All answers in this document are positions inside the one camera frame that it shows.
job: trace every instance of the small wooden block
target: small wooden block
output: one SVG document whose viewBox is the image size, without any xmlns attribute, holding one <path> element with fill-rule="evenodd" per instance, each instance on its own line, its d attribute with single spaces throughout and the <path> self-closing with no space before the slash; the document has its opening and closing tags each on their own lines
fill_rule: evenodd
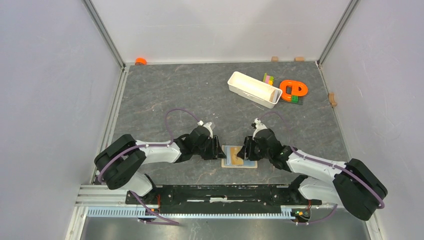
<svg viewBox="0 0 424 240">
<path fill-rule="evenodd" d="M 332 108 L 337 106 L 337 102 L 334 100 L 334 92 L 330 92 L 328 94 L 328 100 L 330 101 L 330 105 L 331 105 Z"/>
<path fill-rule="evenodd" d="M 303 56 L 297 56 L 297 57 L 294 58 L 294 61 L 295 62 L 304 62 L 305 58 Z"/>
</svg>

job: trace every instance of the metal frame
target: metal frame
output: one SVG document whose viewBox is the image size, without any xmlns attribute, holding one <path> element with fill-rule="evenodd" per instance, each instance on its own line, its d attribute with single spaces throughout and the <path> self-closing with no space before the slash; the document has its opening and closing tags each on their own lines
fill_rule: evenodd
<svg viewBox="0 0 424 240">
<path fill-rule="evenodd" d="M 121 55 L 119 54 L 118 49 L 114 44 L 114 41 L 112 41 L 111 36 L 109 35 L 108 31 L 106 30 L 106 27 L 103 24 L 103 21 L 99 16 L 99 13 L 97 12 L 96 8 L 94 7 L 93 2 L 91 0 L 82 0 L 82 3 L 84 4 L 85 8 L 87 8 L 87 12 L 90 14 L 91 18 L 93 19 L 94 24 L 96 25 L 98 31 L 100 32 L 100 35 L 103 37 L 104 41 L 106 42 L 107 46 L 109 47 L 110 51 L 112 52 L 112 55 L 115 58 L 116 63 L 122 69 L 125 68 L 125 62 L 122 59 Z"/>
<path fill-rule="evenodd" d="M 352 12 L 355 10 L 359 1 L 360 0 L 350 0 L 349 5 L 347 5 L 346 10 L 344 10 L 344 13 L 341 16 L 340 20 L 338 21 L 338 24 L 335 27 L 334 32 L 332 33 L 330 39 L 327 42 L 327 45 L 325 45 L 324 51 L 322 51 L 321 56 L 319 57 L 318 61 L 316 61 L 319 66 L 321 66 L 326 60 L 330 50 L 333 48 L 334 44 L 339 38 L 340 33 L 345 27 L 346 22 L 349 20 L 350 16 L 352 15 Z"/>
<path fill-rule="evenodd" d="M 101 140 L 101 144 L 97 149 L 96 155 L 103 151 L 107 146 L 112 143 L 112 137 L 114 136 L 115 125 L 118 119 L 119 109 L 121 107 L 122 97 L 124 95 L 125 84 L 127 83 L 128 70 L 130 66 L 126 66 L 120 74 L 119 81 L 116 86 L 116 91 L 113 96 L 113 101 L 110 106 L 109 117 L 107 118 L 106 126 L 104 128 L 104 135 Z M 91 174 L 90 183 L 93 183 L 96 177 L 97 168 L 93 164 L 93 170 Z"/>
<path fill-rule="evenodd" d="M 125 85 L 127 81 L 128 71 L 131 64 L 129 63 L 127 65 L 121 58 L 115 44 L 113 43 L 108 31 L 106 30 L 105 25 L 103 24 L 101 18 L 99 17 L 99 14 L 96 11 L 96 8 L 94 7 L 92 1 L 82 0 L 82 2 L 84 3 L 87 11 L 92 17 L 94 23 L 96 24 L 96 27 L 98 28 L 101 36 L 103 37 L 104 41 L 106 42 L 107 46 L 112 52 L 112 55 L 115 58 L 117 64 L 122 69 L 122 72 L 116 87 L 116 91 L 113 97 L 113 101 L 110 107 L 109 117 L 105 126 L 105 131 L 101 141 L 101 145 L 99 146 L 99 149 L 97 151 L 97 153 L 99 153 L 102 150 L 104 150 L 108 145 L 110 145 L 112 142 L 112 137 L 114 134 L 114 129 L 115 129 L 116 121 L 118 118 L 118 113 L 119 113 L 119 109 L 120 109 L 120 105 L 121 105 L 121 101 L 122 101 L 122 97 L 123 97 L 123 93 L 124 93 L 124 89 L 125 89 Z M 330 39 L 328 40 L 328 43 L 326 44 L 321 56 L 319 57 L 319 60 L 317 61 L 320 71 L 321 71 L 323 62 L 325 61 L 330 50 L 334 46 L 336 40 L 338 39 L 342 29 L 346 25 L 348 19 L 350 18 L 358 2 L 359 0 L 351 0 L 349 2 L 349 5 L 347 6 L 334 32 L 332 33 Z M 96 168 L 94 166 L 92 179 L 91 179 L 92 182 L 94 181 L 95 176 L 96 176 Z M 89 215 L 90 208 L 93 208 L 93 209 L 94 208 L 99 208 L 99 209 L 109 208 L 110 210 L 112 210 L 112 208 L 119 207 L 119 208 L 125 208 L 127 210 L 130 210 L 130 209 L 133 209 L 134 207 L 137 207 L 137 209 L 139 209 L 140 207 L 137 205 L 125 204 L 126 194 L 127 194 L 127 190 L 125 189 L 109 190 L 107 186 L 104 186 L 104 185 L 81 185 L 79 193 L 78 193 L 78 197 L 76 199 L 75 207 L 72 213 L 72 217 L 70 220 L 70 224 L 66 232 L 65 239 L 66 240 L 81 239 L 84 224 L 85 224 L 87 216 Z M 158 206 L 148 205 L 148 207 L 157 208 Z M 295 209 L 295 208 L 304 208 L 305 206 L 281 206 L 281 207 L 283 210 L 283 208 Z M 371 240 L 384 239 L 384 237 L 382 236 L 380 232 L 379 224 L 375 214 L 371 217 L 369 221 L 366 222 L 366 226 L 367 226 Z"/>
</svg>

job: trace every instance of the orange object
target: orange object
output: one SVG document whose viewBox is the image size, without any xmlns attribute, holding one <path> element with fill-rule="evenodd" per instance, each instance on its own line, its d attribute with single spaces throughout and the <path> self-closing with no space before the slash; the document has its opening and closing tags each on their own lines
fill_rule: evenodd
<svg viewBox="0 0 424 240">
<path fill-rule="evenodd" d="M 291 94 L 286 92 L 286 88 L 291 88 Z M 300 81 L 284 80 L 280 83 L 279 89 L 282 90 L 281 98 L 287 102 L 292 101 L 292 95 L 302 97 L 308 93 L 308 87 Z"/>
<path fill-rule="evenodd" d="M 337 106 L 337 102 L 334 100 L 334 92 L 330 92 L 328 94 L 328 100 L 330 101 L 330 105 L 331 105 L 332 108 Z"/>
<path fill-rule="evenodd" d="M 139 57 L 135 60 L 135 65 L 146 65 L 146 64 L 147 64 L 147 61 L 144 58 Z"/>
<path fill-rule="evenodd" d="M 297 56 L 297 57 L 294 58 L 294 61 L 295 62 L 304 62 L 305 58 L 303 56 Z"/>
</svg>

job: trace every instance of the white plastic tray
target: white plastic tray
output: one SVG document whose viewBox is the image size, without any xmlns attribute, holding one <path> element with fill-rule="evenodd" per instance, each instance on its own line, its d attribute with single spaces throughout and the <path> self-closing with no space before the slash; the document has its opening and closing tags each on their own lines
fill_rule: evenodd
<svg viewBox="0 0 424 240">
<path fill-rule="evenodd" d="M 238 71 L 229 78 L 228 88 L 231 92 L 270 109 L 278 103 L 283 93 L 279 88 Z"/>
</svg>

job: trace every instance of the white panel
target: white panel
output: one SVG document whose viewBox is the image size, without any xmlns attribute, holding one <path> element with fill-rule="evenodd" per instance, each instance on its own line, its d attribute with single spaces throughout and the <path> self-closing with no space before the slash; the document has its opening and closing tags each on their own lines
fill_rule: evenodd
<svg viewBox="0 0 424 240">
<path fill-rule="evenodd" d="M 120 68 L 82 1 L 0 5 L 0 239 L 64 239 Z"/>
<path fill-rule="evenodd" d="M 317 60 L 349 0 L 93 0 L 124 61 Z"/>
<path fill-rule="evenodd" d="M 348 150 L 388 189 L 387 239 L 422 239 L 424 2 L 358 4 L 324 62 Z"/>
</svg>

